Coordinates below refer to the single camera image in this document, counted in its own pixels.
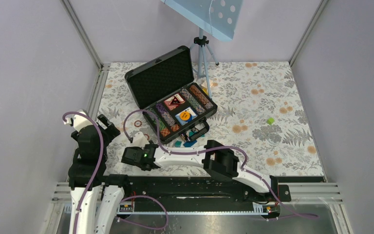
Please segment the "red poker chip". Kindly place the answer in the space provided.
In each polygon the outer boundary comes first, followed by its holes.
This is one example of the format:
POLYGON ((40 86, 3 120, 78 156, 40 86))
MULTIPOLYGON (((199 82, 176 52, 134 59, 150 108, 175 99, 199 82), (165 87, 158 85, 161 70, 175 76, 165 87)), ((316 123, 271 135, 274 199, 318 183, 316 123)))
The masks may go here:
POLYGON ((140 120, 136 120, 135 122, 134 122, 134 126, 135 127, 141 127, 142 126, 142 121, 140 121, 140 120))

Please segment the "yellow big blind button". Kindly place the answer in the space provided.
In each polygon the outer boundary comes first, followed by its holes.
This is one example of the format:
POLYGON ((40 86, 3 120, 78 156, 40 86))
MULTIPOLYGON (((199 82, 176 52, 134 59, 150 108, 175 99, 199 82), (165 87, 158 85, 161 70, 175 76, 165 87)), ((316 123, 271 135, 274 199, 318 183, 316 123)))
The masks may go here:
POLYGON ((190 112, 189 111, 183 111, 180 113, 179 117, 182 116, 182 117, 188 117, 188 116, 191 116, 190 112))

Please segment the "blue small blind button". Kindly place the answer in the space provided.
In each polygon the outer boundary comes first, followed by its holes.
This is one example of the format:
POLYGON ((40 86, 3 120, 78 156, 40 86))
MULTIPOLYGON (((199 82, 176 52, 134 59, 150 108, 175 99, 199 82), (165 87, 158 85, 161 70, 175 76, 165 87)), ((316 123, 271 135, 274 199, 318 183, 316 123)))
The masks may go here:
POLYGON ((180 116, 180 119, 181 119, 182 125, 185 125, 188 122, 192 121, 193 118, 192 118, 192 116, 188 116, 188 117, 182 117, 182 116, 180 116))

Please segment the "black all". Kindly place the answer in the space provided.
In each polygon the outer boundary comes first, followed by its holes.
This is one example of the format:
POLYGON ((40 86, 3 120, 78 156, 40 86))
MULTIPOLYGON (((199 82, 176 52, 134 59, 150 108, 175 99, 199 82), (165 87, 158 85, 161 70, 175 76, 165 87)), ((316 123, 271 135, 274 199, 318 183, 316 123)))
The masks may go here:
POLYGON ((179 95, 174 95, 174 96, 168 98, 165 101, 165 104, 167 105, 167 107, 170 110, 173 110, 174 108, 178 107, 179 105, 183 104, 184 102, 185 101, 182 97, 180 97, 179 95))

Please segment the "black poker set case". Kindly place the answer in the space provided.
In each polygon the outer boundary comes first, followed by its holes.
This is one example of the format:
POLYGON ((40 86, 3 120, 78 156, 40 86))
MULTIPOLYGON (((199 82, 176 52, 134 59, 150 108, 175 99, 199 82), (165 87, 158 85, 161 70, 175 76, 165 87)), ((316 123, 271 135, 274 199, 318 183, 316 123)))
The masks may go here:
POLYGON ((185 142, 192 141, 188 136, 191 130, 199 131, 206 129, 207 132, 210 130, 207 121, 216 114, 218 106, 209 98, 200 85, 195 83, 190 49, 187 46, 179 46, 164 55, 126 72, 124 78, 137 106, 141 110, 145 110, 143 115, 153 130, 159 131, 159 128, 158 124, 154 124, 153 120, 149 117, 148 113, 150 112, 147 110, 148 108, 153 108, 164 124, 168 128, 170 127, 157 110, 157 103, 162 103, 179 125, 180 129, 169 137, 161 137, 160 132, 158 132, 159 139, 163 144, 168 144, 178 137, 181 137, 185 142), (196 85, 205 93, 214 107, 206 109, 190 91, 189 87, 191 85, 196 85), (165 106, 164 100, 176 93, 179 93, 185 99, 185 103, 170 111, 165 106), (198 116, 193 121, 182 126, 177 121, 175 115, 188 107, 191 107, 198 116))

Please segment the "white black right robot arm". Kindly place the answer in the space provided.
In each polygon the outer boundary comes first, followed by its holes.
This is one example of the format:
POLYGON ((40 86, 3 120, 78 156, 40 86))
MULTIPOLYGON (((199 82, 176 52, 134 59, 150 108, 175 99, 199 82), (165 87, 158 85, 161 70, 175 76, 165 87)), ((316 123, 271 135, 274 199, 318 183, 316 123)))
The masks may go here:
POLYGON ((224 146, 215 140, 192 148, 169 148, 160 144, 125 148, 122 163, 136 166, 143 171, 170 167, 191 166, 204 169, 212 179, 223 182, 237 181, 261 194, 264 202, 281 203, 279 183, 276 177, 259 173, 247 166, 247 159, 240 160, 235 152, 245 154, 238 147, 224 146))

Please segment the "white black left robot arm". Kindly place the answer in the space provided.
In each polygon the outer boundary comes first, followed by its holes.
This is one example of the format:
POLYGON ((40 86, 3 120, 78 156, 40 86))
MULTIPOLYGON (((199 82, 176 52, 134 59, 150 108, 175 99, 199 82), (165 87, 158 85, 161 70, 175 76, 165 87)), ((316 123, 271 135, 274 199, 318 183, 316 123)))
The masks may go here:
POLYGON ((95 225, 97 196, 101 191, 106 170, 107 146, 120 131, 104 115, 99 123, 85 111, 67 112, 63 122, 74 128, 72 139, 78 143, 72 165, 68 170, 71 189, 71 234, 92 234, 95 225))

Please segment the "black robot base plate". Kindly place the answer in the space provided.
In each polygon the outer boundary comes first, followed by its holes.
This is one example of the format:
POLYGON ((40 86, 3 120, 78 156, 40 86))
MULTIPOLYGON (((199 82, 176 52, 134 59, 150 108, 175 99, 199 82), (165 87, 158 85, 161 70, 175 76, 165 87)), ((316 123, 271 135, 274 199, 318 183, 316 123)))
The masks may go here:
POLYGON ((147 195, 157 199, 168 212, 252 212, 253 206, 275 203, 270 192, 257 192, 238 181, 219 182, 210 177, 107 176, 104 188, 124 188, 124 197, 147 195))

